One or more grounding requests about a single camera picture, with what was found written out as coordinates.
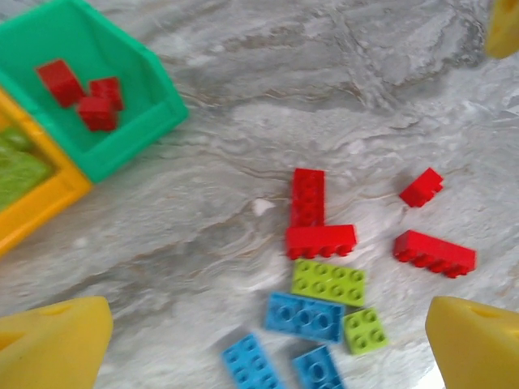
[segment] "lime green 2x4 brick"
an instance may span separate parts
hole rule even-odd
[[[306,259],[295,261],[292,293],[348,306],[364,305],[366,273]]]

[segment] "blue 2x2 brick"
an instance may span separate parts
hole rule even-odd
[[[347,389],[326,346],[293,360],[303,389]]]

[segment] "red 2x4 brick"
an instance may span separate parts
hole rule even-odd
[[[292,183],[291,227],[324,225],[324,171],[297,168]]]
[[[63,108],[70,107],[85,96],[79,80],[62,59],[37,67],[36,72]]]
[[[318,254],[325,258],[334,254],[345,257],[357,244],[352,224],[290,227],[285,240],[287,256],[292,260],[313,259]]]
[[[476,268],[476,252],[466,247],[409,230],[395,241],[393,255],[400,262],[411,262],[449,278],[466,276]]]

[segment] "stacked red bricks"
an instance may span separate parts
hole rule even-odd
[[[357,244],[352,224],[325,225],[325,193],[323,170],[295,169],[290,227],[286,230],[290,259],[344,257]]]
[[[77,113],[90,131],[117,129],[118,111],[124,109],[117,77],[91,81],[90,94],[87,95],[72,69],[62,59],[40,66],[36,71],[62,108],[77,105]]]

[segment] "red lego brick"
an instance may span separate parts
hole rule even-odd
[[[443,189],[443,180],[437,172],[429,168],[400,193],[400,198],[410,207],[422,207]]]
[[[409,230],[395,240],[393,255],[400,262],[411,262],[449,278],[466,276],[476,268],[476,252]]]
[[[289,227],[285,238],[286,252],[292,260],[313,259],[318,254],[325,258],[334,254],[345,257],[357,244],[352,224]]]
[[[87,96],[79,101],[78,114],[90,131],[112,131],[118,125],[118,113],[110,100]]]
[[[297,168],[292,183],[291,227],[324,225],[324,171]]]
[[[36,72],[63,108],[70,107],[85,96],[79,80],[62,59],[40,66]]]
[[[105,99],[112,101],[112,104],[117,111],[124,109],[121,84],[117,77],[90,81],[90,93],[92,96],[104,97]]]

